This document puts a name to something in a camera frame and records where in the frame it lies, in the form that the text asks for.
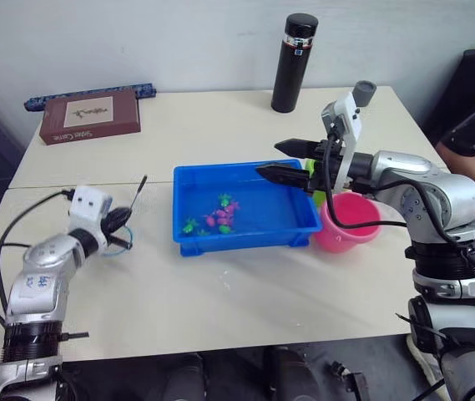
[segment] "pink plastic cup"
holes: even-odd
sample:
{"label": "pink plastic cup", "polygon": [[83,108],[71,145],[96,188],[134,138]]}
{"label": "pink plastic cup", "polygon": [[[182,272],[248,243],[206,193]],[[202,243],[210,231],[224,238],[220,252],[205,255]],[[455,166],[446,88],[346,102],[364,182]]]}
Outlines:
{"label": "pink plastic cup", "polygon": [[[334,195],[334,208],[337,219],[345,224],[363,223],[380,220],[380,211],[370,200],[353,192]],[[315,240],[326,251],[342,253],[357,244],[373,240],[380,226],[371,226],[345,230],[334,224],[328,213],[326,202],[321,206],[322,230],[314,234]]]}

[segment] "black thermos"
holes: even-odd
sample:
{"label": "black thermos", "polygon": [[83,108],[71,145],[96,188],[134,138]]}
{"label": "black thermos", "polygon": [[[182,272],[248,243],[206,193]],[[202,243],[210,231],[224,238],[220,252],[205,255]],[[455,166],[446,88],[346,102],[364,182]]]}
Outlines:
{"label": "black thermos", "polygon": [[310,14],[297,13],[287,17],[270,104],[272,109],[280,113],[289,113],[296,107],[318,24],[317,18]]}

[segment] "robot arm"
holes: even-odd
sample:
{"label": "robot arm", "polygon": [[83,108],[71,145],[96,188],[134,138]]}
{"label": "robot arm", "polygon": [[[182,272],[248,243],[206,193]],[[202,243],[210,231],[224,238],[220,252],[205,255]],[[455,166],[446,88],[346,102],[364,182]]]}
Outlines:
{"label": "robot arm", "polygon": [[[144,178],[137,193],[145,181]],[[68,234],[53,236],[25,252],[23,269],[13,283],[6,312],[0,399],[67,397],[58,344],[88,336],[62,332],[68,284],[85,260],[104,252],[109,243],[131,248],[130,243],[112,235],[128,221],[131,206],[109,211],[111,202],[111,196],[101,190],[79,186],[69,210]]]}
{"label": "robot arm", "polygon": [[314,159],[312,176],[276,163],[258,173],[310,193],[324,190],[327,198],[348,188],[403,216],[412,240],[406,256],[415,261],[412,276],[421,294],[408,303],[414,343],[438,358],[452,399],[475,399],[475,182],[415,155],[356,153],[361,123],[351,94],[321,116],[327,140],[275,145],[289,156]]}

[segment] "blue plastic tray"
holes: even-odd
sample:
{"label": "blue plastic tray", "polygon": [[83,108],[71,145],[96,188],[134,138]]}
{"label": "blue plastic tray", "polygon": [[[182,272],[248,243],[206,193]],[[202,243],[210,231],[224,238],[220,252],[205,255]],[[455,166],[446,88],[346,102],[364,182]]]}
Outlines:
{"label": "blue plastic tray", "polygon": [[[299,160],[275,160],[300,168]],[[321,221],[313,200],[298,188],[273,184],[255,167],[260,161],[232,165],[191,165],[174,169],[173,238],[182,256],[256,246],[307,246]],[[219,195],[239,202],[229,234],[209,227],[205,215],[220,208]],[[187,222],[197,226],[185,233]]]}

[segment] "book cover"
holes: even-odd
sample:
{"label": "book cover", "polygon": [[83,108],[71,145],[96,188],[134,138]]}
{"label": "book cover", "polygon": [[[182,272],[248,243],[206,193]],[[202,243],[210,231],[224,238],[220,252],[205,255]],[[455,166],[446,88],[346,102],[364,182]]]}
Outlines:
{"label": "book cover", "polygon": [[140,131],[132,89],[51,99],[39,132],[46,145]]}

